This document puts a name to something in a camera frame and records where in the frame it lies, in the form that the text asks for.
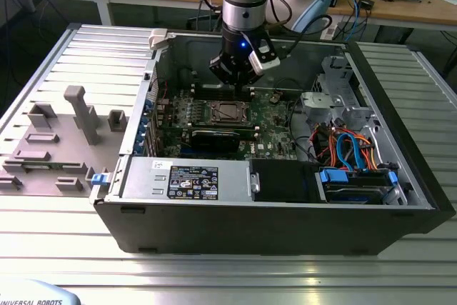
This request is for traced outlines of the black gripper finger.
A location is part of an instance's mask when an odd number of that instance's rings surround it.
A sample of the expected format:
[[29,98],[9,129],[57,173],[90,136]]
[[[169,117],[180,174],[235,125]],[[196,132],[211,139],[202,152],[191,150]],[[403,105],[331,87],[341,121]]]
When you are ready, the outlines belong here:
[[251,101],[251,95],[255,91],[255,83],[261,80],[265,74],[258,75],[255,71],[248,71],[242,75],[242,99],[243,101]]
[[224,96],[230,100],[239,100],[242,89],[241,70],[235,57],[227,53],[220,53],[216,58],[210,60],[209,68],[223,84]]

